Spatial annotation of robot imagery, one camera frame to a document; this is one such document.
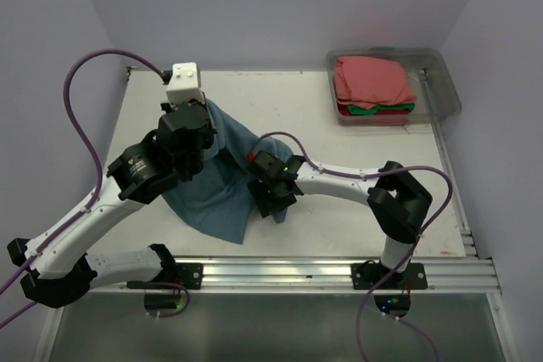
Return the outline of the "blue t-shirt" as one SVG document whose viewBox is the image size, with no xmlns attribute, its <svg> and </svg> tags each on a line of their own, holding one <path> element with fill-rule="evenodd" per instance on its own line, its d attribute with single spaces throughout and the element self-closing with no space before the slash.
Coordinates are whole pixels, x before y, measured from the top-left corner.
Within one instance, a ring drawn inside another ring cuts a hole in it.
<svg viewBox="0 0 543 362">
<path fill-rule="evenodd" d="M 163 199 L 188 226 L 205 235 L 241 244 L 255 207 L 248 184 L 254 179 L 248 170 L 248 155 L 258 147 L 286 160 L 292 150 L 274 138 L 263 141 L 220 109 L 208 102 L 210 117 L 217 130 L 211 148 L 204 151 L 201 172 L 189 182 L 181 182 Z"/>
</svg>

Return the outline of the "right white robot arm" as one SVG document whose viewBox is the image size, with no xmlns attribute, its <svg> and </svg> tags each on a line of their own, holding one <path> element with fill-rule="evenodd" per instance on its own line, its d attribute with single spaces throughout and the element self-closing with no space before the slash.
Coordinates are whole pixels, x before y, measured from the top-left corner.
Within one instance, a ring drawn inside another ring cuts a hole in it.
<svg viewBox="0 0 543 362">
<path fill-rule="evenodd" d="M 400 164 L 389 161 L 377 170 L 376 178 L 369 178 L 363 171 L 348 174 L 340 168 L 314 168 L 298 155 L 283 162 L 260 151 L 249 156 L 249 173 L 255 178 L 249 183 L 249 192 L 264 218 L 283 212 L 303 195 L 341 198 L 367 206 L 385 235 L 375 274 L 391 288 L 407 279 L 408 250 L 418 238 L 433 197 Z"/>
</svg>

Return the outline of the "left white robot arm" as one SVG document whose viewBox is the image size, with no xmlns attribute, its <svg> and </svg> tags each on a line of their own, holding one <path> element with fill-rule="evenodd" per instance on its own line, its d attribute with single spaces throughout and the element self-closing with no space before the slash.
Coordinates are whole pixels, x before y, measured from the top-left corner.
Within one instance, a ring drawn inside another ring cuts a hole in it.
<svg viewBox="0 0 543 362">
<path fill-rule="evenodd" d="M 193 99 L 161 107 L 157 129 L 110 164 L 87 203 L 39 237 L 8 244 L 11 260 L 24 273 L 20 285 L 28 299 L 56 309 L 101 286 L 173 288 L 180 282 L 176 261 L 163 244 L 114 255 L 88 252 L 125 218 L 203 169 L 204 151 L 216 133 L 207 104 Z"/>
</svg>

